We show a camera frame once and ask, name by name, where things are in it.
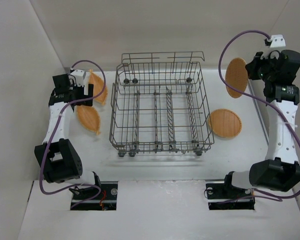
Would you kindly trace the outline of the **round orange woven plate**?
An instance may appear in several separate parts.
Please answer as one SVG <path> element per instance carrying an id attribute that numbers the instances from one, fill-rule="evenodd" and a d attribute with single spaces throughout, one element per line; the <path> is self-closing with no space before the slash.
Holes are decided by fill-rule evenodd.
<path id="1" fill-rule="evenodd" d="M 242 130 L 242 121 L 233 111 L 225 108 L 210 113 L 208 125 L 215 135 L 221 138 L 234 138 Z"/>
<path id="2" fill-rule="evenodd" d="M 246 61 L 236 57 L 230 61 L 225 73 L 225 82 L 241 92 L 245 92 L 248 85 L 248 73 L 245 66 Z"/>

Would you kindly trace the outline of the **leaf-shaped orange woven plate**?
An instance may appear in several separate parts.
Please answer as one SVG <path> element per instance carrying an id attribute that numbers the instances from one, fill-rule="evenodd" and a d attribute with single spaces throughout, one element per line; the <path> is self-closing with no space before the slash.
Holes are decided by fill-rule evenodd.
<path id="1" fill-rule="evenodd" d="M 103 89 L 103 86 L 104 86 L 104 80 L 100 76 L 98 76 L 97 74 L 93 73 L 92 69 L 89 70 L 88 83 L 93 84 L 93 95 L 94 96 L 99 94 L 101 92 L 101 90 Z M 106 86 L 104 91 L 101 93 L 101 95 L 96 97 L 94 100 L 96 102 L 100 103 L 102 106 L 104 106 L 106 104 L 107 97 L 108 97 L 108 88 Z"/>

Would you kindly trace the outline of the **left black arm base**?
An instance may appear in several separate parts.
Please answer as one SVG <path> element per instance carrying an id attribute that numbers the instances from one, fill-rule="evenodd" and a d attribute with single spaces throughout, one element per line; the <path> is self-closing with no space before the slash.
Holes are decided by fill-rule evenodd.
<path id="1" fill-rule="evenodd" d="M 115 211 L 117 209 L 118 182 L 102 181 L 100 189 L 94 187 L 70 188 L 71 211 Z"/>

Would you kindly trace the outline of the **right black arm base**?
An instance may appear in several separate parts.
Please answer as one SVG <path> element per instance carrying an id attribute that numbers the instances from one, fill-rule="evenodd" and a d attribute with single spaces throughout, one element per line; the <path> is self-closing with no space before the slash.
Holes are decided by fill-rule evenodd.
<path id="1" fill-rule="evenodd" d="M 255 200 L 250 189 L 226 185 L 224 182 L 207 182 L 204 195 L 208 200 L 208 209 L 219 210 L 254 210 Z"/>

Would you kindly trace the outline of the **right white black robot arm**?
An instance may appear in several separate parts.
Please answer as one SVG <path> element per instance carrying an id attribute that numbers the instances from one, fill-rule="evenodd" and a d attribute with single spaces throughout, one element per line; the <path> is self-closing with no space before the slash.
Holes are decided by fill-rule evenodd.
<path id="1" fill-rule="evenodd" d="M 300 102 L 300 90 L 293 84 L 300 68 L 300 53 L 277 50 L 277 56 L 257 52 L 250 63 L 236 57 L 225 74 L 229 94 L 244 91 L 248 80 L 262 80 L 269 118 L 269 143 L 264 161 L 253 164 L 249 183 L 254 187 L 287 192 L 300 182 L 300 164 L 292 132 Z"/>

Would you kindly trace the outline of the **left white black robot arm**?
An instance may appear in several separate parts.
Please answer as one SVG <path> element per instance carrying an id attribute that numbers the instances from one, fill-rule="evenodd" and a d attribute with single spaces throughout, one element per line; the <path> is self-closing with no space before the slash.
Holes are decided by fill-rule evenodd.
<path id="1" fill-rule="evenodd" d="M 83 175 L 82 161 L 69 140 L 70 120 L 75 107 L 91 107 L 94 87 L 86 71 L 74 70 L 52 77 L 54 89 L 48 107 L 48 130 L 41 145 L 34 148 L 41 180 L 48 183 L 76 181 Z"/>

